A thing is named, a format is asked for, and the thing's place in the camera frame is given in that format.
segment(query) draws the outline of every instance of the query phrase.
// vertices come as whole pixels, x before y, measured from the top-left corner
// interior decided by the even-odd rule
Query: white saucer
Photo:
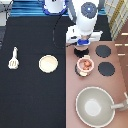
[[[58,61],[54,56],[46,55],[43,56],[39,61],[39,68],[46,73],[51,73],[56,70]]]

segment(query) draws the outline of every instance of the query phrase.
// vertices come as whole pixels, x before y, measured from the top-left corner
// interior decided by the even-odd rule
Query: cable
[[[55,29],[56,29],[56,26],[57,26],[57,24],[58,24],[58,22],[59,22],[59,20],[61,19],[61,17],[62,17],[63,14],[60,14],[60,17],[59,17],[58,20],[56,21],[56,24],[55,24],[55,26],[54,26],[54,28],[53,28],[53,43],[54,43],[55,47],[58,48],[58,49],[64,49],[65,47],[69,47],[69,46],[71,46],[71,45],[77,45],[77,42],[75,42],[75,43],[69,44],[69,45],[67,45],[67,46],[65,46],[65,47],[58,47],[58,46],[56,45],[56,43],[55,43],[55,39],[54,39]]]
[[[12,2],[14,2],[14,0],[12,0],[12,1],[9,3],[9,5],[8,5],[8,7],[7,7],[7,9],[6,9],[6,20],[8,19],[8,18],[7,18],[7,15],[8,15],[8,11],[11,10],[11,9],[9,9],[9,7],[10,7],[10,5],[11,5]]]

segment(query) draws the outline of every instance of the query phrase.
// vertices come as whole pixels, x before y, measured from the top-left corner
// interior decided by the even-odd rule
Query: black table surface
[[[10,17],[0,53],[0,128],[66,128],[66,55],[52,42],[58,16]],[[62,17],[55,41],[65,46],[72,22]],[[8,62],[18,48],[19,68]],[[50,74],[39,69],[39,59],[53,55],[58,68]]]

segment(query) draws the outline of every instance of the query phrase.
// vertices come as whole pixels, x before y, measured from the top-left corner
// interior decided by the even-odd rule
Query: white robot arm
[[[103,8],[104,2],[105,0],[69,0],[69,18],[76,25],[68,27],[66,43],[77,42],[82,37],[85,37],[84,40],[89,40],[89,42],[100,40],[103,32],[93,32],[93,30],[97,21],[98,10]]]

